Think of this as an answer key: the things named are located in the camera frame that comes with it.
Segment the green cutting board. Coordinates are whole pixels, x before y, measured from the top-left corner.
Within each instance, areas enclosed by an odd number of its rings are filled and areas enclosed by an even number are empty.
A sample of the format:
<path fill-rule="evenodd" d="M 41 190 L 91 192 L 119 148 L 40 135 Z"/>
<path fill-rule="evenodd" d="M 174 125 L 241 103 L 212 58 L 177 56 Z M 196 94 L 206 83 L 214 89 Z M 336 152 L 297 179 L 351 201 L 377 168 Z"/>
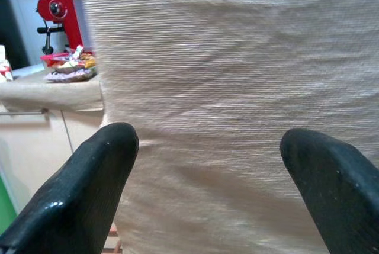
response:
<path fill-rule="evenodd" d="M 16 217 L 14 206 L 0 176 L 0 234 L 11 225 Z"/>

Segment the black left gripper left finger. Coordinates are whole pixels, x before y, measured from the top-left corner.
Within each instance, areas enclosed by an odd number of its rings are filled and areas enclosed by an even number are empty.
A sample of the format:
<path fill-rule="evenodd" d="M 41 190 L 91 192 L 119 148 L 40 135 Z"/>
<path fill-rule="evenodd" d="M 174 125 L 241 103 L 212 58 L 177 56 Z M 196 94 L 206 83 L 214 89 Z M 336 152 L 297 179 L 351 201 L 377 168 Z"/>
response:
<path fill-rule="evenodd" d="M 0 254 L 101 254 L 138 149 L 132 125 L 99 129 L 0 235 Z"/>

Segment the red coffee machine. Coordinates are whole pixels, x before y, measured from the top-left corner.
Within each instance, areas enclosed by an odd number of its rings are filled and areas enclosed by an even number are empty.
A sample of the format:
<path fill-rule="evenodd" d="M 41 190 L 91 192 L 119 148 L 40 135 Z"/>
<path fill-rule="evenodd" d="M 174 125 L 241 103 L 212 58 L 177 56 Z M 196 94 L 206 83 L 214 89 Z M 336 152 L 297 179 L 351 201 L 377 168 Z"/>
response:
<path fill-rule="evenodd" d="M 38 0 L 36 12 L 42 17 L 44 27 L 38 27 L 39 34 L 46 35 L 42 52 L 45 55 L 54 52 L 50 45 L 51 33 L 66 34 L 68 46 L 75 49 L 83 45 L 75 2 L 80 0 Z"/>

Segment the pink lid plastic container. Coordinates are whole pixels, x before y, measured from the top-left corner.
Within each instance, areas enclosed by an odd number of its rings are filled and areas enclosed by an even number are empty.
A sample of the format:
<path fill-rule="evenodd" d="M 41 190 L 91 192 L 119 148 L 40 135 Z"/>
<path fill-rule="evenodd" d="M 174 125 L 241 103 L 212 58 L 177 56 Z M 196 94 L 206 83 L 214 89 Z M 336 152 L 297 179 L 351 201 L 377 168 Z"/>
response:
<path fill-rule="evenodd" d="M 45 68 L 56 67 L 69 60 L 69 53 L 53 53 L 40 57 Z"/>

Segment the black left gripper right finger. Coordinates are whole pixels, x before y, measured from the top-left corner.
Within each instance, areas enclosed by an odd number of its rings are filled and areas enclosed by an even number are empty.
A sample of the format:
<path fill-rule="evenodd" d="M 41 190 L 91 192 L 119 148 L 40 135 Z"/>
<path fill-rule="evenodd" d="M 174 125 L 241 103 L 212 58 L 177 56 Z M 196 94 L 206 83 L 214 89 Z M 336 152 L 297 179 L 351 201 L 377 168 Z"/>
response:
<path fill-rule="evenodd" d="M 357 148 L 288 130 L 281 157 L 330 254 L 379 254 L 379 169 Z"/>

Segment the white red carton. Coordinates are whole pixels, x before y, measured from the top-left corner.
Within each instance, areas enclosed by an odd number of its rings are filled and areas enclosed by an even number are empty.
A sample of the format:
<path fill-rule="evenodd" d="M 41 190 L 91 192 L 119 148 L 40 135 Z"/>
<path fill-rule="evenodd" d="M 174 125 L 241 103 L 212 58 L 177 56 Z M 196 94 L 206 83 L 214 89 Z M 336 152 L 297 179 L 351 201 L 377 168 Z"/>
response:
<path fill-rule="evenodd" d="M 12 69 L 6 57 L 5 46 L 0 45 L 0 83 L 13 81 Z"/>

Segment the beige kitchen cabinet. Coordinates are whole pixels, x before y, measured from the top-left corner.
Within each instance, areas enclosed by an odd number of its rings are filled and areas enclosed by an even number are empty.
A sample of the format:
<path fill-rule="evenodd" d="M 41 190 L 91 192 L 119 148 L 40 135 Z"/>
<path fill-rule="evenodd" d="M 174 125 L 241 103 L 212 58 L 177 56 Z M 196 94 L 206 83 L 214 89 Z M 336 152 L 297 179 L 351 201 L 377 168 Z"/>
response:
<path fill-rule="evenodd" d="M 0 175 L 20 212 L 34 193 L 100 127 L 103 101 L 99 78 L 48 83 L 42 64 L 16 69 L 0 84 L 1 111 L 43 115 L 0 116 Z"/>

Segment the tall black appliance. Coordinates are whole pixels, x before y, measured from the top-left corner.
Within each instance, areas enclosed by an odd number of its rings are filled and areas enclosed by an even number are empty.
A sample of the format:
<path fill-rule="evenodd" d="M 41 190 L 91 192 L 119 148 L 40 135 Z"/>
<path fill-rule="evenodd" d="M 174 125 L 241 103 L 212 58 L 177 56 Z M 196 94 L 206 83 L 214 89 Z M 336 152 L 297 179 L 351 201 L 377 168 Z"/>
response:
<path fill-rule="evenodd" d="M 29 65 L 10 0 L 0 0 L 0 45 L 5 47 L 5 55 L 12 69 L 21 69 Z"/>

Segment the white red snack packet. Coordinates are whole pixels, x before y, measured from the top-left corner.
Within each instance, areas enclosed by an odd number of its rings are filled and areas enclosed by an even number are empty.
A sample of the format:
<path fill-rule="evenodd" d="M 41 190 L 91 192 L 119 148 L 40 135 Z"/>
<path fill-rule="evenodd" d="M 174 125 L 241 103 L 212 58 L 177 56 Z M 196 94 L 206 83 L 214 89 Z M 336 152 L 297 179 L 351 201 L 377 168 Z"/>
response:
<path fill-rule="evenodd" d="M 84 47 L 78 45 L 76 49 L 70 53 L 66 59 L 66 62 L 63 64 L 63 67 L 76 67 L 80 63 L 80 56 L 84 50 Z"/>

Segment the large woven cloth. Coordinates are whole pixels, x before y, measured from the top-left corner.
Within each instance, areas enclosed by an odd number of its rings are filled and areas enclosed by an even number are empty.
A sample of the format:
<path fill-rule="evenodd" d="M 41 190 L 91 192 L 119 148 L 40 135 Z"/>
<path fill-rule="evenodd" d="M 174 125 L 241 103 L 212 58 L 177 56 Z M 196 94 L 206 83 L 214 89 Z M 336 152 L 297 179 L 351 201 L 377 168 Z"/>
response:
<path fill-rule="evenodd" d="M 84 0 L 104 124 L 140 147 L 124 254 L 329 254 L 281 159 L 294 127 L 379 165 L 379 0 Z"/>

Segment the wooden slatted rack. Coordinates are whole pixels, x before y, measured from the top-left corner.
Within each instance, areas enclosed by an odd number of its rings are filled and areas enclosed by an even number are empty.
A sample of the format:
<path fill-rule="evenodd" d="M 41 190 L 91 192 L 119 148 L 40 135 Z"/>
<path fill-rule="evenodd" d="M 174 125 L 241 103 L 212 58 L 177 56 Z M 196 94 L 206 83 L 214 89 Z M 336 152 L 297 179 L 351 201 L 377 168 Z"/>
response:
<path fill-rule="evenodd" d="M 123 254 L 117 227 L 112 223 L 101 254 Z"/>

